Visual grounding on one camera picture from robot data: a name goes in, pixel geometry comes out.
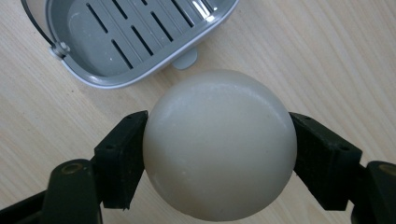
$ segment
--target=gray soap dish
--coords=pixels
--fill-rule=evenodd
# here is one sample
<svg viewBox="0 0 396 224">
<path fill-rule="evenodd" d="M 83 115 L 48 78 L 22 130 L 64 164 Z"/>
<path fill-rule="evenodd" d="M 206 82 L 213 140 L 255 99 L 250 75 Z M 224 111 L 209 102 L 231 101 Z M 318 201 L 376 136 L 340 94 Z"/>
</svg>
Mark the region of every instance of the gray soap dish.
<svg viewBox="0 0 396 224">
<path fill-rule="evenodd" d="M 183 69 L 239 0 L 21 0 L 52 53 L 84 83 L 124 87 L 169 63 Z"/>
</svg>

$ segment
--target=wood grain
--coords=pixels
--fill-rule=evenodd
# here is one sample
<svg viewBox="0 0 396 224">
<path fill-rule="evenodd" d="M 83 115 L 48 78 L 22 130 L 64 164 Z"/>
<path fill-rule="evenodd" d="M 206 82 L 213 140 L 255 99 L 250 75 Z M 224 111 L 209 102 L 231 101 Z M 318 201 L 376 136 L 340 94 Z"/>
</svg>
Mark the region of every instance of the wood grain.
<svg viewBox="0 0 396 224">
<path fill-rule="evenodd" d="M 19 0 L 0 1 L 0 209 L 46 188 L 63 161 L 89 159 L 124 116 L 150 110 L 199 72 L 238 70 L 268 86 L 288 110 L 323 123 L 364 151 L 362 164 L 396 162 L 396 1 L 242 0 L 199 46 L 191 68 L 166 67 L 133 86 L 103 91 L 48 53 Z M 325 212 L 297 177 L 260 213 L 230 223 L 348 223 Z M 167 205 L 144 175 L 130 211 L 105 223 L 204 223 Z"/>
</svg>

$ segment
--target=sphere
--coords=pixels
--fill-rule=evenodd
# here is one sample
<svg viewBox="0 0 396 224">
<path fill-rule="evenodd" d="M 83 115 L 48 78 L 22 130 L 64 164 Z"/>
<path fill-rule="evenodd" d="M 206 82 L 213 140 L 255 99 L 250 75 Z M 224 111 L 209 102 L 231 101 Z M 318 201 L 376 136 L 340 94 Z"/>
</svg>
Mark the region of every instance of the sphere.
<svg viewBox="0 0 396 224">
<path fill-rule="evenodd" d="M 249 217 L 288 183 L 297 140 L 288 110 L 247 75 L 216 70 L 171 88 L 149 114 L 148 178 L 178 211 L 208 221 Z"/>
</svg>

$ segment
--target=light wood surface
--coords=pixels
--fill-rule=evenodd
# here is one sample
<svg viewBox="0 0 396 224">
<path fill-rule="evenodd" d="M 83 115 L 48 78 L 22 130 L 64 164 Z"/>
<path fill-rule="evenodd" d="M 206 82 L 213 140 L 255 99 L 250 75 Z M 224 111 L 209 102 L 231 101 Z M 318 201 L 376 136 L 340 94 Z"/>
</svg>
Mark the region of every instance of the light wood surface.
<svg viewBox="0 0 396 224">
<path fill-rule="evenodd" d="M 396 162 L 396 1 L 241 0 L 202 43 L 191 68 L 169 66 L 133 86 L 88 87 L 48 52 L 20 0 L 0 1 L 0 209 L 46 188 L 50 171 L 93 148 L 126 115 L 148 110 L 172 85 L 227 68 L 268 86 L 364 152 Z M 259 214 L 230 223 L 349 223 L 325 212 L 293 175 Z M 129 211 L 105 223 L 204 223 L 167 205 L 143 176 Z"/>
</svg>

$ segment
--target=screw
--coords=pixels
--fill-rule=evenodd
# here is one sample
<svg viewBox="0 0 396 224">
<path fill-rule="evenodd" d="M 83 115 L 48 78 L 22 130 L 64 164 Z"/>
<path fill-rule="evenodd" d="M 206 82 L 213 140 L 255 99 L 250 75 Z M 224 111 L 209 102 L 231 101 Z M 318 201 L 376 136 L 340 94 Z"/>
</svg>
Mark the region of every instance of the screw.
<svg viewBox="0 0 396 224">
<path fill-rule="evenodd" d="M 81 163 L 68 164 L 68 165 L 64 166 L 64 168 L 62 168 L 62 173 L 64 175 L 72 175 L 75 172 L 81 170 L 81 168 L 82 168 L 82 164 Z"/>
<path fill-rule="evenodd" d="M 379 165 L 379 169 L 388 175 L 396 176 L 396 166 L 395 165 L 381 164 L 381 165 Z"/>
</svg>

